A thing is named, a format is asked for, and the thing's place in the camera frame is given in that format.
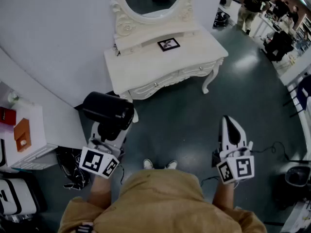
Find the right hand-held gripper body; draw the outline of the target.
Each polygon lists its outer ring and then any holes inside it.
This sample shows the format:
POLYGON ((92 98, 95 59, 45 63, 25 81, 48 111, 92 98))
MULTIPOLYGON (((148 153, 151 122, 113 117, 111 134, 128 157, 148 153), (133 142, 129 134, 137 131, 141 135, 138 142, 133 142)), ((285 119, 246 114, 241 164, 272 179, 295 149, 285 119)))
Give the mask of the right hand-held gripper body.
POLYGON ((253 142, 234 150, 215 150, 212 153, 212 166, 216 167, 223 184, 244 181, 255 175, 254 156, 251 153, 253 142))

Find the black hair dryer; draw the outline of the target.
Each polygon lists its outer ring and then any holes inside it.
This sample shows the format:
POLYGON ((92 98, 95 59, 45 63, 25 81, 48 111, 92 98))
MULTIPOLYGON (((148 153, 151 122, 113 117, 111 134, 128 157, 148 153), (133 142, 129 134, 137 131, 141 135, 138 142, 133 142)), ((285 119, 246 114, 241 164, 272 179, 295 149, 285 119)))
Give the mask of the black hair dryer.
POLYGON ((115 140, 121 131, 129 128, 134 117, 131 102, 99 92, 91 92, 85 98, 82 109, 88 119, 99 123, 97 132, 103 142, 115 140))

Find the white vanity dressing table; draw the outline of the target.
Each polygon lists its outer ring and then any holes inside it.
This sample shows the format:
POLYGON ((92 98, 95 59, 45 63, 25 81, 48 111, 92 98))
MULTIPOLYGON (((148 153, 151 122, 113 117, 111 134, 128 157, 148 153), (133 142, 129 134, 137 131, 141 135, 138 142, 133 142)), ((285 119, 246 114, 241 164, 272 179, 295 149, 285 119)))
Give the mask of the white vanity dressing table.
MULTIPOLYGON (((156 17, 169 8, 140 15, 156 17)), ((129 102, 147 99, 190 77, 205 77, 202 92, 206 94, 227 56, 225 48, 199 22, 191 31, 143 31, 115 39, 114 47, 104 52, 113 91, 129 102), (175 38, 180 47, 162 51, 157 43, 170 38, 175 38)))

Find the person's right forearm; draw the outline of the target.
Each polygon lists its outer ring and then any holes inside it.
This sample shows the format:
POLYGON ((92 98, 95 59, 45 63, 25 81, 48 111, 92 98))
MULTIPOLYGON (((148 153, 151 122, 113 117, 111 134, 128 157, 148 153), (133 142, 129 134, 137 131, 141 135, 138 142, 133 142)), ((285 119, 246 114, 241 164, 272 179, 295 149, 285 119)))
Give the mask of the person's right forearm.
POLYGON ((223 184, 218 182, 212 204, 219 209, 234 209, 234 183, 223 184))

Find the person's left forearm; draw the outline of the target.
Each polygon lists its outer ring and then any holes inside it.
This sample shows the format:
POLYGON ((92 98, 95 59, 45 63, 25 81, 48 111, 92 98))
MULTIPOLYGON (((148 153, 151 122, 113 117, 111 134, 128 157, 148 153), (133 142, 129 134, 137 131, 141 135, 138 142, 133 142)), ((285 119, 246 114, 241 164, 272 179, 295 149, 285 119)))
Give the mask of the person's left forearm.
POLYGON ((96 175, 87 202, 106 210, 111 205, 111 180, 96 175))

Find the black round pot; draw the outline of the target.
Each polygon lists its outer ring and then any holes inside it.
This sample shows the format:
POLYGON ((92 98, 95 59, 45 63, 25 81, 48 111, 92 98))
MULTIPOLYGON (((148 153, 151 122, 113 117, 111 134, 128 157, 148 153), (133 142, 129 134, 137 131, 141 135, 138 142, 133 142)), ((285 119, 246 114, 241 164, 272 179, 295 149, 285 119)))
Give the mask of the black round pot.
POLYGON ((285 181, 296 187, 304 187, 311 175, 311 168, 309 166, 294 166, 290 168, 285 174, 285 181))

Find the white side table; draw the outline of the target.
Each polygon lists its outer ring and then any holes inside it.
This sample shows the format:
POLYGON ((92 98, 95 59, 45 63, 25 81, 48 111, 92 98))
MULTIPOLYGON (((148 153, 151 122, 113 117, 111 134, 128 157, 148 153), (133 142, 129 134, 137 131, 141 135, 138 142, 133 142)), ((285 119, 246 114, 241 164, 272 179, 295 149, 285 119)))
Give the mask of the white side table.
POLYGON ((0 123, 0 138, 4 140, 6 159, 6 165, 0 167, 0 170, 4 172, 43 170, 56 165, 57 159, 54 150, 57 146, 47 142, 42 107, 25 100, 21 96, 19 96, 17 103, 9 103, 7 96, 10 92, 15 91, 0 81, 0 107, 15 110, 17 124, 23 118, 29 120, 32 145, 25 151, 18 152, 14 140, 14 127, 0 123))

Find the person's tan shirt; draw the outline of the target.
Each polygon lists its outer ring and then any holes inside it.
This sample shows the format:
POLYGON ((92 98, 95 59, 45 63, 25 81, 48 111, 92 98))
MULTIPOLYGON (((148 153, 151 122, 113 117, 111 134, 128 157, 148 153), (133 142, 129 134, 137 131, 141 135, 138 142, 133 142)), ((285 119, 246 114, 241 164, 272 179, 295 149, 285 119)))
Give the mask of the person's tan shirt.
POLYGON ((83 222, 92 222, 96 233, 267 233, 253 212, 207 202, 198 178, 177 169, 131 175, 106 210, 73 198, 58 233, 76 233, 83 222))

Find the blue chair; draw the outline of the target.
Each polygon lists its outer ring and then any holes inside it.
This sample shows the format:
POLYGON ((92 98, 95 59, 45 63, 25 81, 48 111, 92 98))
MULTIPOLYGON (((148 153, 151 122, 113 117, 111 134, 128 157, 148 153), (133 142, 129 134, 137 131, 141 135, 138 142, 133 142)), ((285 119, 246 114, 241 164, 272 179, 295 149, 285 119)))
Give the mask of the blue chair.
POLYGON ((308 99, 311 99, 311 74, 305 76, 299 83, 296 85, 293 89, 288 91, 285 94, 285 97, 289 96, 293 91, 296 92, 296 95, 291 97, 291 100, 285 102, 283 106, 286 106, 287 104, 294 102, 295 99, 297 99, 298 103, 294 104, 294 106, 300 105, 301 109, 298 110, 296 113, 289 116, 289 118, 292 118, 296 115, 298 115, 301 112, 304 112, 307 108, 308 99))

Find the large white case black trim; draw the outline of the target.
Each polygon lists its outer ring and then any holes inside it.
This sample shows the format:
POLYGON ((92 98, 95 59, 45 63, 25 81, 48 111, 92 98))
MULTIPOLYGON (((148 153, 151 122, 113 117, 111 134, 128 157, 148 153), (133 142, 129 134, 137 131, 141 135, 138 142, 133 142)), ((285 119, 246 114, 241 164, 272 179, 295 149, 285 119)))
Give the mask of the large white case black trim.
POLYGON ((23 179, 0 179, 0 214, 26 215, 36 212, 34 197, 23 179))

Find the red box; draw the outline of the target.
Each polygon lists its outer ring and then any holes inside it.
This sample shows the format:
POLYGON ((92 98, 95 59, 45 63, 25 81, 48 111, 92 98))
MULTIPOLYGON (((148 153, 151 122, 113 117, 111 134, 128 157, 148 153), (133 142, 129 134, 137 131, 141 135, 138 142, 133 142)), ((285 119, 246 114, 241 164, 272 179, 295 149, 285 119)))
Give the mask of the red box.
POLYGON ((0 123, 15 126, 17 113, 15 110, 0 107, 0 123))

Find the small white case black trim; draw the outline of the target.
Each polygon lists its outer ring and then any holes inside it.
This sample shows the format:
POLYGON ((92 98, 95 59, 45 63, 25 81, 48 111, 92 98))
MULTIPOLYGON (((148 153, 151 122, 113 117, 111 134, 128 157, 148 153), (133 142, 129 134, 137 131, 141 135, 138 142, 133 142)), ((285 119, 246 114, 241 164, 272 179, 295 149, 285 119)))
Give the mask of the small white case black trim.
POLYGON ((5 165, 6 165, 5 144, 4 140, 0 138, 0 167, 3 167, 5 165))

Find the black office chair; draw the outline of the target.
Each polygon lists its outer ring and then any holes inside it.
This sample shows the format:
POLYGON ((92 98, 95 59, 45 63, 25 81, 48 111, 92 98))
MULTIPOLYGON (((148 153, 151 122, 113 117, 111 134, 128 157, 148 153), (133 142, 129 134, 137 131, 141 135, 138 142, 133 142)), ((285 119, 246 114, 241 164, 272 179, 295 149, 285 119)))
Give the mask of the black office chair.
POLYGON ((294 50, 292 43, 292 38, 286 32, 274 32, 272 40, 264 45, 265 55, 271 62, 279 62, 285 54, 294 50))

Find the black bag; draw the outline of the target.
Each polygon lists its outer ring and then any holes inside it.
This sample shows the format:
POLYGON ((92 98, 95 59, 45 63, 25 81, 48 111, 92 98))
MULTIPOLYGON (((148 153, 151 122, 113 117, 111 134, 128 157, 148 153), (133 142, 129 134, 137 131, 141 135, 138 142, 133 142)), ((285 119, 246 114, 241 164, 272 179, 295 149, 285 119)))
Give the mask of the black bag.
POLYGON ((230 19, 230 15, 223 12, 223 11, 218 11, 216 13, 216 17, 213 22, 213 27, 226 27, 228 24, 228 20, 230 19))

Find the oval mirror white carved frame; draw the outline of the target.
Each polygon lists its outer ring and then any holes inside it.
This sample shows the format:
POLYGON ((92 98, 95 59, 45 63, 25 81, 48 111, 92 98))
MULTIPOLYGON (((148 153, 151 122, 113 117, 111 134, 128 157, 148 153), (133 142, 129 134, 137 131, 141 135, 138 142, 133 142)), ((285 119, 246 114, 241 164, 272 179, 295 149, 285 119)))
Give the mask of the oval mirror white carved frame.
POLYGON ((172 29, 186 32, 197 28, 197 22, 193 19, 192 0, 177 0, 173 6, 165 12, 159 12, 156 17, 146 17, 134 12, 126 0, 111 0, 110 6, 116 16, 115 39, 143 31, 160 32, 172 29))

